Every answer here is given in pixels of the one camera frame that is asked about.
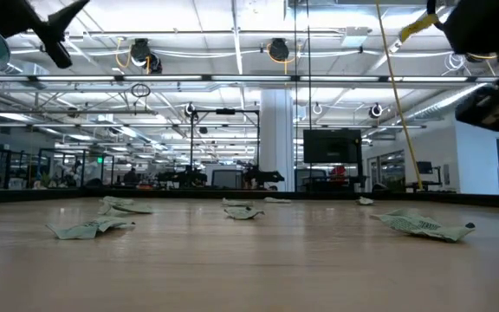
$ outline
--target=pole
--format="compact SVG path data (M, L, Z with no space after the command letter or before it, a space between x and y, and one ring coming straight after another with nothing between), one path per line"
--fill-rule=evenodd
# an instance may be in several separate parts
M86 168L86 151L82 151L82 173L80 176L80 186L84 186L84 169Z
M112 157L111 160L111 185L113 185L113 183L114 183L114 156Z
M190 171L194 166L194 114L194 111L190 114Z

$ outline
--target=ceiling light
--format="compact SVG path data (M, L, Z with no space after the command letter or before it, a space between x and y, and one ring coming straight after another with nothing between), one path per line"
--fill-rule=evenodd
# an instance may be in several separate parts
M302 76L302 81L309 81L309 76ZM378 81L378 76L311 76L311 81Z
M405 82L462 82L469 77L404 77Z
M121 75L124 75L125 72L123 72L120 68L111 68L113 71L118 71Z
M125 81L200 81L201 75L128 75Z
M27 76L20 75L0 75L0 81L28 81Z
M44 128L44 127L43 127L43 128L40 128L40 129L42 129L43 131L45 131L45 132L47 132L47 133L52 133L52 134L57 134L57 135L61 135L61 134L62 134L62 133L60 133L60 132L57 132L57 131L55 131L55 130L53 130L53 129L49 129L49 128Z
M94 75L94 76L82 76L82 75L53 75L53 76L37 76L39 81L114 81L113 76L105 75Z
M287 75L213 75L213 81L290 81Z
M69 137L77 140L91 140L92 137L87 136L87 135L81 135L81 134L69 134Z
M21 114L7 114L7 113L1 113L0 117L4 117L10 120L17 120L17 121L30 121L30 119L24 115Z
M121 127L120 131L132 138L136 138L138 136L136 132L129 127Z
M496 82L499 77L478 77L476 82Z

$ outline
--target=ceiling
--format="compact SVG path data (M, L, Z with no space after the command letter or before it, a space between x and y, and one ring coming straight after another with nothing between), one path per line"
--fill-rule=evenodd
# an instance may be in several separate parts
M72 3L72 0L30 2L41 18L45 19L49 14ZM34 33L8 39L12 53L10 64L13 68L22 70L23 75L144 75L146 72L143 68L128 61L128 48L135 38L147 38L153 53L163 64L163 75L390 74L377 10L371 5L374 2L309 2L307 17L305 1L298 0L290 1L291 5L288 7L282 0L92 0L68 28L68 39L64 45L73 59L74 65L71 68L58 69L47 55L40 52L41 42ZM393 47L398 40L399 31L424 14L424 1L391 0L382 3L380 14L386 28L386 42L389 47ZM444 20L450 11L451 7L442 7L438 14ZM309 35L305 32L307 26L310 29ZM285 65L271 61L266 47L273 38L286 40L290 49L289 59L294 58L293 62ZM461 56L452 55L444 34L434 27L412 36L400 49L392 52L396 76L483 76L492 75L490 70L499 75L499 66L495 62L468 63ZM110 133L104 127L89 131L70 127L48 128L61 134L82 132L93 137L90 141L66 138L66 141L82 144L94 141L142 144L144 141L140 138L144 137L151 140L153 145L168 144L168 153L162 153L162 148L154 150L168 159L178 157L174 151L185 147L187 141L183 137L188 134L189 128L167 129L160 125L186 123L184 110L187 103L192 103L197 109L259 109L263 89L286 88L294 99L297 97L298 106L295 107L298 115L301 116L305 111L305 118L300 122L302 125L308 124L309 118L317 125L375 125L377 122L390 120L397 113L391 83L355 83L348 86L300 82L296 86L294 83L160 82L151 84L152 93L140 100L131 95L132 85L133 83L60 81L44 82L44 89L40 90L32 88L28 83L0 82L0 110L47 110L51 113L31 114L29 117L52 125L87 124L103 120L103 117L99 117L98 121L98 115L104 114L82 114L77 118L69 118L66 114L56 112L73 107L108 111L104 122L155 124L156 127L133 129L137 133L134 138L126 133ZM462 87L452 84L428 88L420 84L412 85L412 88L400 86L398 91L402 110L410 111L446 89ZM100 91L75 92L78 88ZM312 103L311 107L321 107L319 114L309 114L309 102ZM136 114L132 111L134 103ZM385 111L380 120L371 120L368 110L376 103ZM154 113L138 114L144 107ZM256 137L256 129L252 127L248 117L242 114L210 114L204 122L246 126L230 129L210 127L207 134L200 135L209 138L202 141L207 144L205 148L202 147L202 150L205 149L202 155L208 156L211 153L213 158L233 159L232 155L215 153L217 149L209 140ZM296 136L300 138L301 132L297 132ZM236 153L236 156L252 158L254 149L247 150L246 142L225 142L243 149L243 153ZM135 153L147 152L147 149L137 150L135 146L132 149Z

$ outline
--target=wooden surface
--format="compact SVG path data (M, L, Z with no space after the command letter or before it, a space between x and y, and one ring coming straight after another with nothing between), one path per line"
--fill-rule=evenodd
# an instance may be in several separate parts
M44 227L97 218L97 200L0 205L0 311L499 312L499 209L301 201L233 221L219 200L140 199L157 213L133 230ZM447 244L368 217L398 208L477 230Z

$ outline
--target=light fixture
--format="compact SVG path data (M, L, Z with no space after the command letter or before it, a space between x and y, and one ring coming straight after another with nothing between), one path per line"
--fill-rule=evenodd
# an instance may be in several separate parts
M82 75L48 75L48 76L37 76L38 81L114 81L113 76L107 75L93 75L93 76L82 76Z
M138 137L138 135L136 134L136 132L134 130L132 130L131 128L129 128L129 127L121 127L120 131L122 133L128 135L129 137L132 137L132 138Z
M10 120L16 120L16 121L30 121L30 119L24 115L21 114L7 114L7 113L1 113L0 117L4 117Z
M201 75L126 75L125 81L200 81Z
M290 81L287 75L213 75L213 81Z
M41 129L41 130L43 130L43 131L45 131L45 132L47 132L47 133L52 133L52 134L61 135L61 133L60 133L60 132L57 132L57 131L55 131L55 130L53 130L53 129L49 129L49 128L46 128L46 127L41 127L40 129Z
M302 76L302 81L309 81L309 76ZM311 81L378 81L378 76L311 76Z
M322 113L322 107L321 107L321 105L319 105L319 102L315 103L315 106L313 107L313 113L314 114Z
M69 137L77 140L92 140L92 137L87 136L87 135L81 135L81 134L69 134Z
M28 81L27 76L22 75L0 75L0 81Z
M404 77L404 82L465 82L469 77Z
M376 103L373 107L369 108L369 117L378 119L382 115L382 106Z
M125 72L123 72L120 68L111 68L113 71L118 71L121 75L124 75Z

